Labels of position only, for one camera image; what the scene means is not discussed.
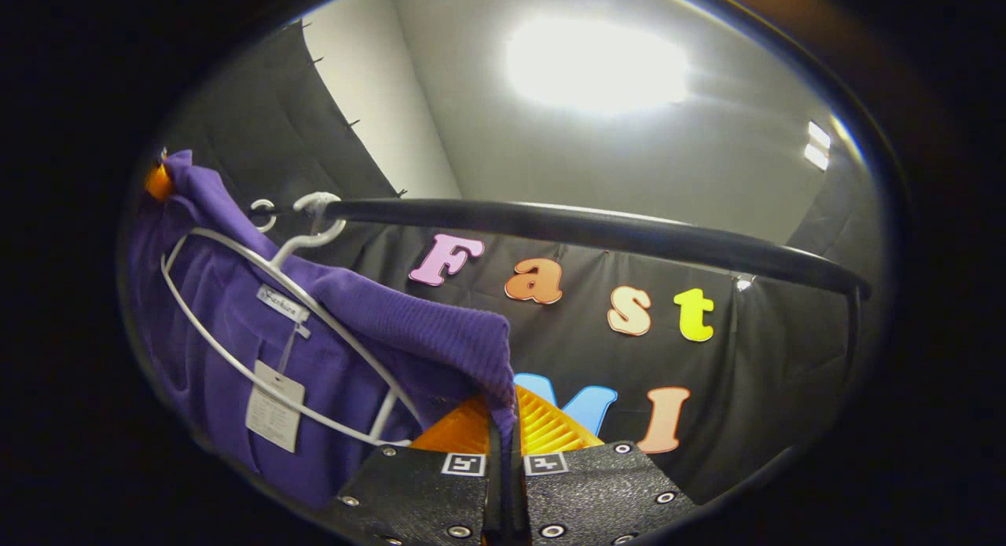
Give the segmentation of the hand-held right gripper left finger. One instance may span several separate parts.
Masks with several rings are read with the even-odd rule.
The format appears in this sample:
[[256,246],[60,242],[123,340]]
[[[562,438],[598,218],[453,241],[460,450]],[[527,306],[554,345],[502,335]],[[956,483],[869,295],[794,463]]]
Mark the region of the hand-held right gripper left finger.
[[412,445],[381,445],[320,514],[356,545],[491,545],[503,534],[499,432],[471,397]]

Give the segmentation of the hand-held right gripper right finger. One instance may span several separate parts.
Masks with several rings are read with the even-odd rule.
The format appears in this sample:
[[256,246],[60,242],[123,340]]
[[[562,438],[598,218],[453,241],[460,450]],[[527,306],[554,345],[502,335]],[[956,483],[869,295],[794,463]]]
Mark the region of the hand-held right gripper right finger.
[[629,440],[603,442],[517,386],[512,535],[521,545],[619,545],[650,539],[699,510]]

